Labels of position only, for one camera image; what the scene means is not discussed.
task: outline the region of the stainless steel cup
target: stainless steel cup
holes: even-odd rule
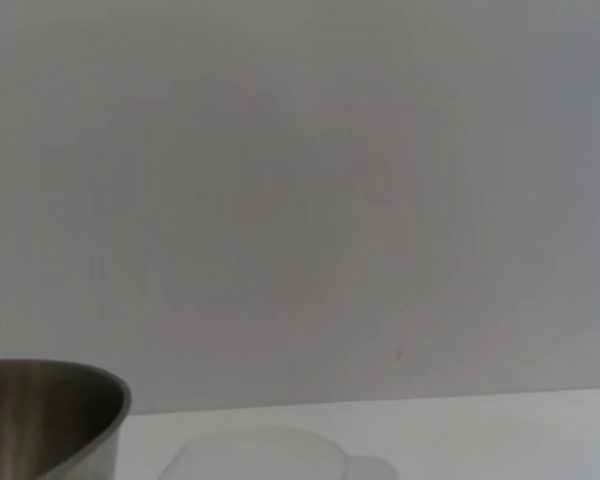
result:
[[[112,480],[130,404],[104,370],[0,360],[0,480]]]

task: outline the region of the plastic container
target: plastic container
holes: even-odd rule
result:
[[[397,480],[379,458],[350,457],[335,443],[290,428],[231,430],[187,443],[159,480]]]

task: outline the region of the translucent plastic lid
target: translucent plastic lid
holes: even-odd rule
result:
[[[187,443],[159,480],[397,480],[393,467],[349,457],[319,435],[288,428],[232,430]]]

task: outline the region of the white table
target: white table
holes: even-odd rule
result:
[[[118,480],[154,480],[189,438],[288,426],[389,460],[402,480],[600,480],[600,389],[132,416]]]

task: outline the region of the white wall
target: white wall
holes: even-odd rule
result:
[[[600,386],[600,0],[0,2],[0,357],[136,411]]]

